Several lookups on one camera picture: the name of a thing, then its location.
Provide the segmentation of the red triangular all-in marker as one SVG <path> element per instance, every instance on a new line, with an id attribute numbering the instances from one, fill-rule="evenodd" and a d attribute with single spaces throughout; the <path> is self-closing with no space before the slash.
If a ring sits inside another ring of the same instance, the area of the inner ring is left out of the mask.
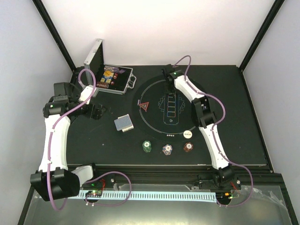
<path id="1" fill-rule="evenodd" d="M 149 102 L 140 103 L 139 107 L 146 112 L 148 110 L 148 107 L 149 107 Z"/>

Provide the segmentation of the green poker chip stack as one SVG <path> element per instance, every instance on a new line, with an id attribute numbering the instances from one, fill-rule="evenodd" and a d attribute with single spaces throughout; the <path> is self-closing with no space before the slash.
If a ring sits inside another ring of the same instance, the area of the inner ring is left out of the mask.
<path id="1" fill-rule="evenodd" d="M 144 152 L 149 153 L 151 152 L 151 142 L 150 141 L 144 141 L 142 144 L 142 148 Z"/>

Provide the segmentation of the blue white chip stack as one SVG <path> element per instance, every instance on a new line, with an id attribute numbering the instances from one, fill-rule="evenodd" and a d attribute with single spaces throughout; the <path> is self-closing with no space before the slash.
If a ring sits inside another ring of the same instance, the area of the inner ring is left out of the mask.
<path id="1" fill-rule="evenodd" d="M 163 152 L 165 155 L 167 155 L 167 156 L 171 155 L 172 150 L 173 150 L 173 148 L 172 148 L 172 146 L 169 145 L 169 144 L 165 145 L 165 146 L 162 148 L 162 152 Z"/>

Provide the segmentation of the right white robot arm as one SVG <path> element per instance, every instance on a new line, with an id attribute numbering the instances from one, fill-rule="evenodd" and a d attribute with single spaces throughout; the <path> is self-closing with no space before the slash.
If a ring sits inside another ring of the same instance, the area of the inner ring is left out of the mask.
<path id="1" fill-rule="evenodd" d="M 170 64 L 162 68 L 162 74 L 166 82 L 166 93 L 174 95 L 176 91 L 180 91 L 191 103 L 191 120 L 199 128 L 210 153 L 214 186 L 219 189 L 225 188 L 234 178 L 234 171 L 218 134 L 219 121 L 211 108 L 213 99 L 220 104 L 221 102 L 197 88 L 181 70 L 176 71 Z"/>

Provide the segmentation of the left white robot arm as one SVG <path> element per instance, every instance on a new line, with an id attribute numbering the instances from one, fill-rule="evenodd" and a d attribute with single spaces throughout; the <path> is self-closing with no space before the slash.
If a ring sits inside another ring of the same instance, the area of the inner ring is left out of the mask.
<path id="1" fill-rule="evenodd" d="M 46 134 L 42 161 L 38 170 L 30 176 L 31 185 L 44 201 L 76 196 L 84 183 L 90 187 L 100 183 L 101 176 L 93 171 L 94 164 L 82 165 L 73 171 L 68 169 L 67 164 L 71 118 L 85 115 L 98 120 L 105 111 L 102 106 L 91 103 L 91 98 L 97 93 L 97 89 L 89 85 L 79 96 L 74 96 L 71 83 L 54 84 L 54 96 L 43 108 Z"/>

